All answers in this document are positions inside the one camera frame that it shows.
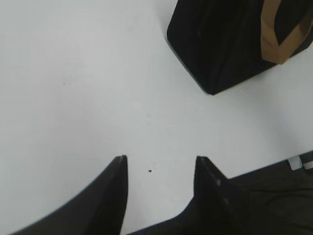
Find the black fabric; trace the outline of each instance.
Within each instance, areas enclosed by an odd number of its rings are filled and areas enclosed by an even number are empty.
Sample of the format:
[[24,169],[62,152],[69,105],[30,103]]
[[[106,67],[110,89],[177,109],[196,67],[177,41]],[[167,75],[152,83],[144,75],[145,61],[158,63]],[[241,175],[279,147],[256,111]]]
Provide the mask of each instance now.
[[[276,17],[279,42],[299,23],[311,4],[311,0],[297,0],[291,7],[288,1],[294,2],[283,0]],[[264,0],[178,1],[167,38],[207,93],[216,94],[275,66],[261,55],[263,3]],[[293,13],[288,18],[290,9]],[[313,30],[296,53],[312,41]]]
[[206,157],[197,157],[194,198],[179,216],[131,235],[302,235],[239,190]]
[[127,195],[127,158],[122,156],[64,206],[13,235],[119,235]]

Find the bag handle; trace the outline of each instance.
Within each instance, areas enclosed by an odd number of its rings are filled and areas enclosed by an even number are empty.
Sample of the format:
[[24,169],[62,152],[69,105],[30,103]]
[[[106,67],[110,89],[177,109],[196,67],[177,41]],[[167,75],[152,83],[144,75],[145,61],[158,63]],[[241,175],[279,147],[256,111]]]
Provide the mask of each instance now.
[[261,14],[261,52],[264,60],[283,64],[309,35],[313,24],[313,7],[288,37],[278,45],[275,34],[275,17],[282,0],[265,0]]

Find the white surface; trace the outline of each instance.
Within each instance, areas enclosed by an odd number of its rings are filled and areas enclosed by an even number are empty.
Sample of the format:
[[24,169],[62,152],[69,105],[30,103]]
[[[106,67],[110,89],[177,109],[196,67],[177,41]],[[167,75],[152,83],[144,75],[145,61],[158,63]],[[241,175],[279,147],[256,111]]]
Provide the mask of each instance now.
[[313,47],[209,96],[165,41],[175,5],[0,2],[0,234],[54,211],[117,155],[129,157],[126,234],[184,209],[197,155],[233,177],[313,149]]

